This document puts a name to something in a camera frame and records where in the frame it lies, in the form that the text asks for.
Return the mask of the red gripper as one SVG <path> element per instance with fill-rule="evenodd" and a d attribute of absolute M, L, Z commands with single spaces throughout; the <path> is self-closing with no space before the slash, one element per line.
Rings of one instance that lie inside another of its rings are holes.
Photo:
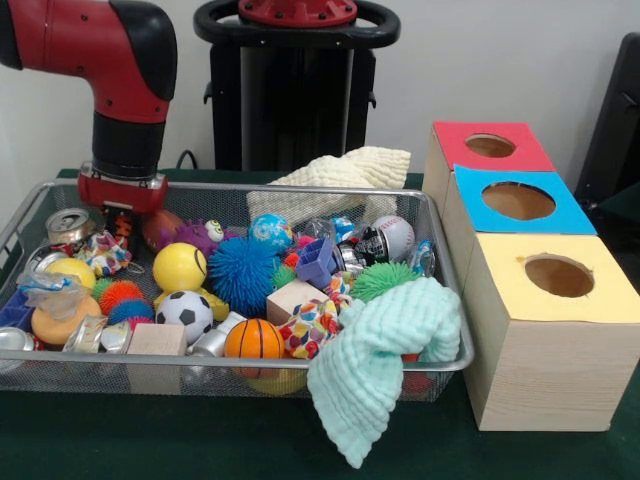
<path fill-rule="evenodd" d="M 168 179 L 163 174 L 156 174 L 150 180 L 120 180 L 101 174 L 91 162 L 84 162 L 77 186 L 85 204 L 102 207 L 104 229 L 112 236 L 115 235 L 115 210 L 111 207 L 129 210 L 125 212 L 127 250 L 137 253 L 139 220 L 136 214 L 154 214 L 163 207 Z"/>

